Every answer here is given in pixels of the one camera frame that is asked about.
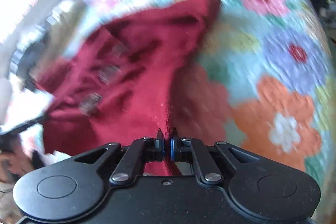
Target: silver screw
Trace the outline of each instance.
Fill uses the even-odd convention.
[[[123,182],[129,179],[129,175],[125,173],[118,173],[113,175],[112,180],[118,181],[118,182]]]
[[[210,182],[216,182],[222,179],[222,176],[217,173],[209,173],[205,175],[205,180]]]
[[[168,181],[168,180],[165,180],[164,182],[162,182],[162,184],[163,184],[164,186],[169,186],[169,185],[171,185],[171,182]]]

